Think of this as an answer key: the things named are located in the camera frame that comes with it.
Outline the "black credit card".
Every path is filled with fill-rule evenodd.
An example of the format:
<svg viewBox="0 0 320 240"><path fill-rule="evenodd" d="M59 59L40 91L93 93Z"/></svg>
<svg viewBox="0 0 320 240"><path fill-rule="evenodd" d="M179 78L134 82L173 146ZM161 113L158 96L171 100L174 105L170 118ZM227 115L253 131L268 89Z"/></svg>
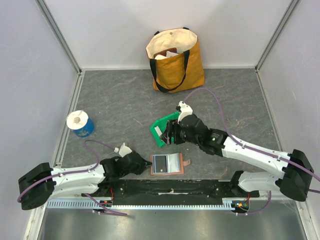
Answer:
<svg viewBox="0 0 320 240"><path fill-rule="evenodd" d="M166 155L153 155L152 167L155 174L168 173L168 161Z"/></svg>
<svg viewBox="0 0 320 240"><path fill-rule="evenodd" d="M171 141L171 133L167 129L162 133L160 139L166 144Z"/></svg>

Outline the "green plastic bin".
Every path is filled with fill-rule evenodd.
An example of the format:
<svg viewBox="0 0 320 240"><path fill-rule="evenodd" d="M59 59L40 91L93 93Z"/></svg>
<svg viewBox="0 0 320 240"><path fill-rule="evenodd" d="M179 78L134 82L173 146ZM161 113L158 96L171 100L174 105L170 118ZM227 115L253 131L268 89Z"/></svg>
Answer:
<svg viewBox="0 0 320 240"><path fill-rule="evenodd" d="M158 145L158 147L163 147L166 144L160 139L160 137L157 135L156 131L155 131L155 127L158 126L161 130L161 132L163 133L166 130L167 127L167 121L168 120L177 120L179 117L179 112L175 111L167 116L164 116L158 120L156 120L151 126L150 126L150 132L152 134L152 136L155 139L156 144Z"/></svg>

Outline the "pink leather card holder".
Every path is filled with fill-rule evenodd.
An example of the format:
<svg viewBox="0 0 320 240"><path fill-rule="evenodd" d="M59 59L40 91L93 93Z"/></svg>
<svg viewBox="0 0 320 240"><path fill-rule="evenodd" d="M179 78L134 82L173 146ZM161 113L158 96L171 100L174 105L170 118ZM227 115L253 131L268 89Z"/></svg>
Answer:
<svg viewBox="0 0 320 240"><path fill-rule="evenodd" d="M191 164L191 160L184 160L182 153L171 153L171 154L154 154L154 155L166 155L167 156L167 166L168 173L154 173L153 171L153 163L150 167L150 174L153 176L169 176L169 175L183 175L186 166Z"/></svg>

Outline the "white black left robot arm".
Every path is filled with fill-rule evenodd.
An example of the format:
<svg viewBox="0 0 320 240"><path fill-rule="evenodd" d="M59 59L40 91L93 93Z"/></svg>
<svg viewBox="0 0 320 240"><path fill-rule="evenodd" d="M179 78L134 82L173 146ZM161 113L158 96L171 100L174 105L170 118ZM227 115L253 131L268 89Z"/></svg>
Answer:
<svg viewBox="0 0 320 240"><path fill-rule="evenodd" d="M24 211L36 209L52 199L75 195L106 196L112 182L129 175L141 175L152 163L136 151L106 158L96 165L72 168L41 163L18 180L18 203Z"/></svg>

